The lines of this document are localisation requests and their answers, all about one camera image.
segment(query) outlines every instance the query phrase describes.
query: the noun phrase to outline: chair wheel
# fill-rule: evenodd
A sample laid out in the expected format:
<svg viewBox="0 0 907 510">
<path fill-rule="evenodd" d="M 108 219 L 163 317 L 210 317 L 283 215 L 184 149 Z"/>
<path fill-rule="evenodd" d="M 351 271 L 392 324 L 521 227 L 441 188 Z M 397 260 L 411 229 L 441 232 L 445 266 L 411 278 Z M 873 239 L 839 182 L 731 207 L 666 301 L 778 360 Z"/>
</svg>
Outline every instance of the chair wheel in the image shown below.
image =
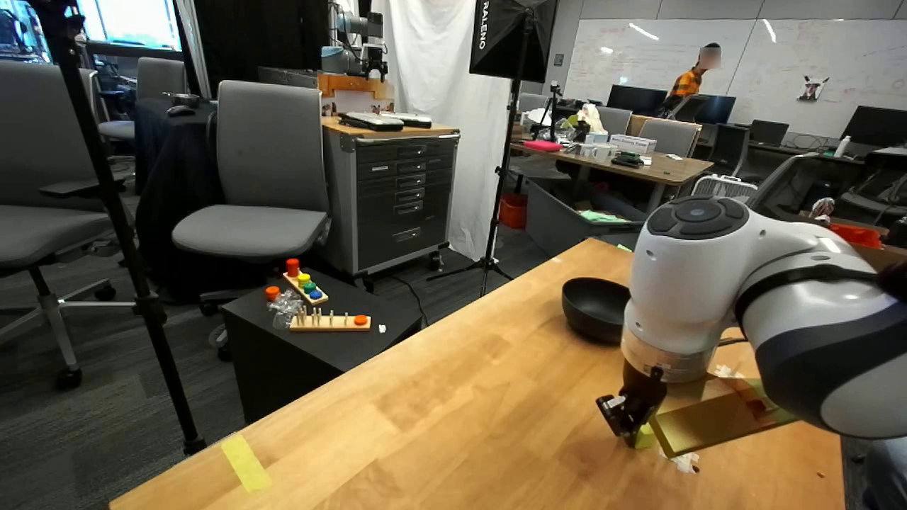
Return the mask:
<svg viewBox="0 0 907 510">
<path fill-rule="evenodd" d="M 115 284 L 105 284 L 93 291 L 98 301 L 115 301 L 118 298 L 118 287 Z"/>
<path fill-rule="evenodd" d="M 220 346 L 220 360 L 222 360 L 222 363 L 234 363 L 234 355 L 231 355 L 227 346 Z"/>
<path fill-rule="evenodd" d="M 428 271 L 441 271 L 441 268 L 445 268 L 445 260 L 442 260 L 441 251 L 435 251 L 435 256 L 428 257 Z"/>
<path fill-rule="evenodd" d="M 71 390 L 82 386 L 82 370 L 81 368 L 62 368 L 55 380 L 57 390 Z"/>
</svg>

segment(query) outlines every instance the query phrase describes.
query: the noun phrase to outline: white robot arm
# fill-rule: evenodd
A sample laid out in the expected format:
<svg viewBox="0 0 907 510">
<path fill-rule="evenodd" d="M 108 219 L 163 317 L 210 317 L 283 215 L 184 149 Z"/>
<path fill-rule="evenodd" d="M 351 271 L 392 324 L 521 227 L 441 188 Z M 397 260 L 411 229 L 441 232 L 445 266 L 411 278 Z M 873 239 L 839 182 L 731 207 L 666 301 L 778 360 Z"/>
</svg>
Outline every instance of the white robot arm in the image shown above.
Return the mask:
<svg viewBox="0 0 907 510">
<path fill-rule="evenodd" d="M 650 215 L 629 295 L 623 387 L 598 400 L 626 443 L 672 382 L 706 377 L 731 324 L 785 411 L 845 437 L 907 434 L 907 304 L 836 232 L 682 199 Z"/>
</svg>

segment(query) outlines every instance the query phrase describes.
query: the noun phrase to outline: black bowl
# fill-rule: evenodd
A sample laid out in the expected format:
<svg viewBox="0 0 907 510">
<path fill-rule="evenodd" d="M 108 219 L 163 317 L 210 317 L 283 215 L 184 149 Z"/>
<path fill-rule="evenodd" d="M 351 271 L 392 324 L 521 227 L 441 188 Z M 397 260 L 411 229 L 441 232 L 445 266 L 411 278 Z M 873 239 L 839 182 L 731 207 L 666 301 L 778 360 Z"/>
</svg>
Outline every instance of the black bowl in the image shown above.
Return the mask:
<svg viewBox="0 0 907 510">
<path fill-rule="evenodd" d="M 622 343 L 626 301 L 626 287 L 598 278 L 572 278 L 562 288 L 571 329 L 589 343 Z"/>
</svg>

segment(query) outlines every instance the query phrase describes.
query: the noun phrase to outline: wooden tabletop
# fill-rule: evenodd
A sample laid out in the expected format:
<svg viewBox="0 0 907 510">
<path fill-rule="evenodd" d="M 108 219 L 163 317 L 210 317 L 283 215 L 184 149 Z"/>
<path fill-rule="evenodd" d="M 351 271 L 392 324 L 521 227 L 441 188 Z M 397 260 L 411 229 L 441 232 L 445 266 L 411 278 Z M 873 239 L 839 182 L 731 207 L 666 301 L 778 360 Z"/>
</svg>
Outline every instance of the wooden tabletop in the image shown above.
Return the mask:
<svg viewBox="0 0 907 510">
<path fill-rule="evenodd" d="M 616 176 L 629 176 L 629 178 L 656 182 L 666 188 L 682 188 L 683 182 L 691 182 L 711 166 L 711 161 L 706 159 L 682 159 L 672 152 L 652 152 L 650 155 L 652 165 L 645 165 L 645 166 L 623 166 L 605 159 L 584 159 L 572 152 L 547 152 L 547 159 L 572 161 L 572 165 L 589 166 L 592 173 L 616 173 Z"/>
<path fill-rule="evenodd" d="M 802 423 L 708 448 L 700 472 L 609 434 L 595 396 L 622 351 L 568 329 L 562 284 L 629 263 L 584 240 L 244 427 L 256 484 L 212 445 L 115 506 L 845 506 L 839 440 Z M 716 363 L 754 377 L 745 343 Z"/>
</svg>

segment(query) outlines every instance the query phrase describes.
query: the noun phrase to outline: ceiling light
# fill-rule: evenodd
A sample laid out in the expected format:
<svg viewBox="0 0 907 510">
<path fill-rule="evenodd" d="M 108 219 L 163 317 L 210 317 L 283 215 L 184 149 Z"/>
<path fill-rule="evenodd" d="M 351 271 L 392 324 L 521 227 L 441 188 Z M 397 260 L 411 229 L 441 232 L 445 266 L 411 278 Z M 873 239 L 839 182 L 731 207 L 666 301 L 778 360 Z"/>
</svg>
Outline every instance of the ceiling light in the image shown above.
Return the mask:
<svg viewBox="0 0 907 510">
<path fill-rule="evenodd" d="M 762 19 L 765 32 L 769 32 L 769 39 L 778 45 L 778 35 L 775 35 L 775 26 L 771 19 Z"/>
<path fill-rule="evenodd" d="M 636 35 L 640 35 L 640 36 L 659 39 L 659 35 L 640 28 L 639 23 L 629 23 L 629 28 L 633 28 Z"/>
</svg>

